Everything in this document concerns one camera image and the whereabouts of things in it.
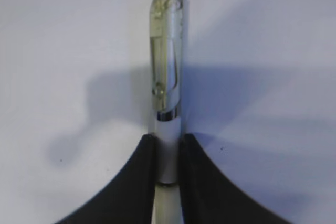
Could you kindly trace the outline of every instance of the silver metal ring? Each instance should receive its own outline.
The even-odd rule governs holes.
[[[157,112],[156,119],[160,122],[168,122],[180,115],[180,104],[178,104],[175,108],[168,112]]]

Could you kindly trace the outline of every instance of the white background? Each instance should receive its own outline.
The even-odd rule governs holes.
[[[148,131],[151,0],[0,0],[0,222],[52,223]],[[188,0],[185,128],[295,223],[336,219],[335,0]]]

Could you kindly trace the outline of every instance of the black foam pad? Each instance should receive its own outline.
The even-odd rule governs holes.
[[[144,135],[118,175],[59,224],[150,224],[156,172],[156,142]]]
[[[178,171],[185,224],[288,223],[225,177],[192,134],[181,140]]]

